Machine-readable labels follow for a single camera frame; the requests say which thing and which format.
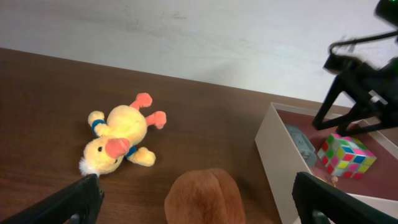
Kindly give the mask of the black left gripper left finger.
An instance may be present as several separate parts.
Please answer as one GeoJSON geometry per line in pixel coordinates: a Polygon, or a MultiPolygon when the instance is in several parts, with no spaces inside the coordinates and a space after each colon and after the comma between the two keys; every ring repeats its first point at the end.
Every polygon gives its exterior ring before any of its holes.
{"type": "Polygon", "coordinates": [[[1,223],[95,223],[103,199],[98,176],[89,174],[1,223]]]}

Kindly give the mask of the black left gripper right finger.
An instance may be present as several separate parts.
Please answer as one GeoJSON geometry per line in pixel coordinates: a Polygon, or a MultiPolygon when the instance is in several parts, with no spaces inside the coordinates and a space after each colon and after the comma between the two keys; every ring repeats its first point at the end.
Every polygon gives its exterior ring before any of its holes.
{"type": "Polygon", "coordinates": [[[397,219],[307,173],[298,172],[292,196],[302,224],[397,224],[397,219]]]}

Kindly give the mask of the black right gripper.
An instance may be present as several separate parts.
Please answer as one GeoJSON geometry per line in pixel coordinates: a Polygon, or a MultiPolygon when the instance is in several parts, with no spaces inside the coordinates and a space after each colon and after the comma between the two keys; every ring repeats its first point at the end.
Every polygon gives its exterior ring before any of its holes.
{"type": "Polygon", "coordinates": [[[357,57],[331,54],[324,68],[336,75],[329,92],[313,120],[317,130],[337,126],[340,136],[352,136],[371,132],[369,127],[351,128],[354,122],[376,116],[381,123],[397,124],[397,58],[392,58],[382,68],[373,68],[357,57]],[[340,118],[324,121],[333,103],[345,92],[354,106],[340,118]]]}

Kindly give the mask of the yellow wooden rattle drum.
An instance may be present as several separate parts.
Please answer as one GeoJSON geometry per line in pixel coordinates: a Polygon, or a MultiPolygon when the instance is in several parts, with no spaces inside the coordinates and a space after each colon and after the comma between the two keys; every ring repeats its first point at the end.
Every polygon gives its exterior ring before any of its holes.
{"type": "Polygon", "coordinates": [[[324,181],[325,183],[330,184],[334,187],[336,187],[336,184],[338,182],[337,176],[334,176],[334,175],[331,176],[329,179],[322,179],[321,177],[318,177],[318,179],[320,179],[320,180],[324,181]]]}

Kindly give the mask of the colourful puzzle cube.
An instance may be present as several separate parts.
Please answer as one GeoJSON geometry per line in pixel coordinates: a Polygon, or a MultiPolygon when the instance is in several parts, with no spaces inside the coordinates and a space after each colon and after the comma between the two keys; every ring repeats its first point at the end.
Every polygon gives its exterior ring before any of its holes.
{"type": "Polygon", "coordinates": [[[317,152],[331,175],[362,179],[377,157],[359,139],[330,134],[317,152]]]}

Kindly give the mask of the yellow grey toy truck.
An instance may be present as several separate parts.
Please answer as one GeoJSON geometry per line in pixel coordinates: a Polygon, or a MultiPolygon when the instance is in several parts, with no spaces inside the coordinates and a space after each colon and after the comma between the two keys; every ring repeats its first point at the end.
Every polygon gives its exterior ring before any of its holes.
{"type": "Polygon", "coordinates": [[[315,148],[312,143],[299,128],[290,124],[285,124],[285,127],[306,164],[309,167],[313,167],[317,161],[317,156],[315,155],[315,148]]]}

